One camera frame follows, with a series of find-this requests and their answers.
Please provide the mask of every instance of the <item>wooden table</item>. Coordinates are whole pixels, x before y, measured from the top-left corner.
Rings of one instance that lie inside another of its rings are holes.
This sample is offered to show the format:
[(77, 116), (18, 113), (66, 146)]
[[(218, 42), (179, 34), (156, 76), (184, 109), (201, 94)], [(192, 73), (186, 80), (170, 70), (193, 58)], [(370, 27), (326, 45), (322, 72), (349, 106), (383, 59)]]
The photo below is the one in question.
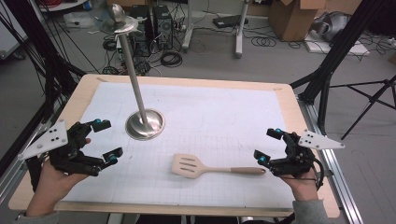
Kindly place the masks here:
[[(306, 129), (303, 114), (298, 106), (296, 97), (290, 85), (276, 83), (256, 83), (240, 81), (203, 80), (166, 77), (139, 77), (140, 84), (173, 85), (186, 87), (233, 88), (246, 90), (274, 91), (282, 111), (282, 117), (287, 126), (287, 132), (300, 133)], [(86, 75), (79, 82), (72, 97), (64, 108), (59, 119), (67, 120), (67, 129), (71, 124), (80, 121), (89, 105), (97, 86), (101, 82), (128, 83), (129, 77)], [(327, 179), (318, 192), (319, 198), (324, 199), (329, 217), (338, 217), (340, 212)], [(26, 174), (9, 201), (9, 208), (25, 210), (33, 197), (30, 176)], [(289, 209), (268, 208), (237, 208), (237, 207), (207, 207), (207, 206), (174, 206), (157, 204), (125, 204), (125, 203), (72, 203), (59, 202), (59, 211), (86, 211), (108, 213), (137, 213), (137, 214), (167, 214), (167, 215), (205, 215), (232, 217), (284, 217), (290, 214)]]

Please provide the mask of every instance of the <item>spatula head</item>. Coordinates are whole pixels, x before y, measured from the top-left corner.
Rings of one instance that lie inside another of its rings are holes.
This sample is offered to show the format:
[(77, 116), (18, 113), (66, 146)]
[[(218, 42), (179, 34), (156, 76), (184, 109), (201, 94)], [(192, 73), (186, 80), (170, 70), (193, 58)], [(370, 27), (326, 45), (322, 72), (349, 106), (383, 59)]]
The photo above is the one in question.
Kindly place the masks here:
[(196, 178), (205, 171), (201, 161), (190, 154), (175, 154), (172, 162), (172, 172), (188, 178)]

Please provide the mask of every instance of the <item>sleeve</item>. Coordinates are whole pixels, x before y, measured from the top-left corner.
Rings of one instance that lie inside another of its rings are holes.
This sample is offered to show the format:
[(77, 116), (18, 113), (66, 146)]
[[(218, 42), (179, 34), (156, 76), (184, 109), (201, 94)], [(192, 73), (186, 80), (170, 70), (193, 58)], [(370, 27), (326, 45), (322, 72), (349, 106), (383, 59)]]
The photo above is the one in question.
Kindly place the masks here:
[(292, 224), (330, 224), (322, 200), (293, 202), (295, 220)]
[(25, 217), (20, 216), (18, 220), (12, 222), (12, 224), (57, 224), (59, 222), (59, 212), (43, 217)]

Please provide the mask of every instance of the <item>wooden spatula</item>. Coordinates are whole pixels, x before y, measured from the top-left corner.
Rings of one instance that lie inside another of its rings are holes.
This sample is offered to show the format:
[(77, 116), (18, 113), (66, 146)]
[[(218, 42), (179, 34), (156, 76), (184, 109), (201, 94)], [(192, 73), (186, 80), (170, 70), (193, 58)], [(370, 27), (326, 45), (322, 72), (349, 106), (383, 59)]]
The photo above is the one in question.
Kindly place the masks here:
[(172, 172), (188, 178), (196, 178), (205, 172), (225, 172), (243, 175), (263, 175), (265, 170), (257, 167), (207, 167), (193, 155), (175, 154), (172, 163)]

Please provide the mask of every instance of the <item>human hand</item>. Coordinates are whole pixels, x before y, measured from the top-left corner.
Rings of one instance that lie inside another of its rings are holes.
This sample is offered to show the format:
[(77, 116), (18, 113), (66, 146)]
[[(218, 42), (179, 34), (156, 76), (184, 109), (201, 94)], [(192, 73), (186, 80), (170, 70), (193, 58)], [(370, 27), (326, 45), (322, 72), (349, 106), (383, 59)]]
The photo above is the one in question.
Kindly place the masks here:
[(297, 178), (292, 175), (282, 175), (280, 178), (290, 186), (296, 201), (318, 200), (316, 177), (313, 169)]
[(55, 204), (64, 198), (67, 193), (87, 175), (67, 175), (55, 170), (49, 160), (43, 163), (40, 180), (35, 190), (35, 195), (26, 210), (27, 217), (41, 217), (51, 214)]

